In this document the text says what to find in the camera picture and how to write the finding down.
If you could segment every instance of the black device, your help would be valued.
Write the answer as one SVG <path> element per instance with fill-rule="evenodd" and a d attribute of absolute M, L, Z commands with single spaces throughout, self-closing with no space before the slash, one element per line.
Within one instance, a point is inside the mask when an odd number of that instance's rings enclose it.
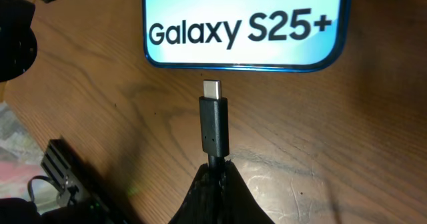
<path fill-rule="evenodd" d="M 26 72 L 37 56 L 34 10 L 26 0 L 0 0 L 0 82 Z"/>

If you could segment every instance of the wood grain surface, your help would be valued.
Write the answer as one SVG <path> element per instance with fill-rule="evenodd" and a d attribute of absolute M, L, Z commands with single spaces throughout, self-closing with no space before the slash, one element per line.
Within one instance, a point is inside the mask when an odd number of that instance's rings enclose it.
<path fill-rule="evenodd" d="M 5 89 L 6 89 L 6 81 L 4 82 L 0 82 L 0 103 L 3 102 L 3 96 L 5 94 Z"/>
<path fill-rule="evenodd" d="M 39 54 L 5 99 L 167 223 L 200 164 L 197 98 L 220 79 L 231 159 L 276 223 L 427 223 L 427 0 L 353 0 L 331 67 L 172 70 L 144 57 L 141 0 L 37 2 Z"/>

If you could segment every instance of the black plug housing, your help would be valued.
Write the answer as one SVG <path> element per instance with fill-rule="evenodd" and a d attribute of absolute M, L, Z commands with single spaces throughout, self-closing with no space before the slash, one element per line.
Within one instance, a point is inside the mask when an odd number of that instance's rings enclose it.
<path fill-rule="evenodd" d="M 226 157 L 228 144 L 228 101 L 226 98 L 199 98 L 201 142 L 209 156 Z"/>

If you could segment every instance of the metal connector tip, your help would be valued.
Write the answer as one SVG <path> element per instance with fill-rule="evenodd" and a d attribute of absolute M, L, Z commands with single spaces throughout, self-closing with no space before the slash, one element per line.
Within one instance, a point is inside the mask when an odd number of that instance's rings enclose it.
<path fill-rule="evenodd" d="M 221 81 L 204 80 L 203 96 L 211 99 L 221 99 Z"/>

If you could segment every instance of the blue phone frame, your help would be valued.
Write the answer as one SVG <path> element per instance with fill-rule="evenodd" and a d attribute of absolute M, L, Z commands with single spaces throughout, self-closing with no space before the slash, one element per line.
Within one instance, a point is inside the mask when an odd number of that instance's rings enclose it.
<path fill-rule="evenodd" d="M 329 55 L 323 60 L 310 65 L 287 65 L 283 64 L 238 64 L 238 63 L 159 63 L 153 60 L 148 53 L 147 48 L 147 30 L 146 30 L 146 3 L 142 1 L 143 9 L 143 50 L 145 58 L 155 67 L 173 68 L 173 69 L 215 69 L 215 70 L 237 70 L 237 71 L 275 71 L 288 73 L 309 73 L 319 71 L 329 67 L 341 55 L 346 42 L 348 19 L 350 16 L 350 6 L 352 0 L 340 1 L 340 17 L 338 18 L 338 33 L 334 47 Z"/>

